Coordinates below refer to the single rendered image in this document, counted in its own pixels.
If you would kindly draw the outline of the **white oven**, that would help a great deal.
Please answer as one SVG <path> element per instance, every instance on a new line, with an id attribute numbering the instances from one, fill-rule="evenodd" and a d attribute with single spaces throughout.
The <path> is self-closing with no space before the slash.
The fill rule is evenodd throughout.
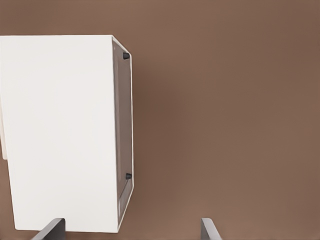
<path id="1" fill-rule="evenodd" d="M 14 227 L 117 233 L 134 189 L 132 55 L 113 35 L 0 36 Z"/>

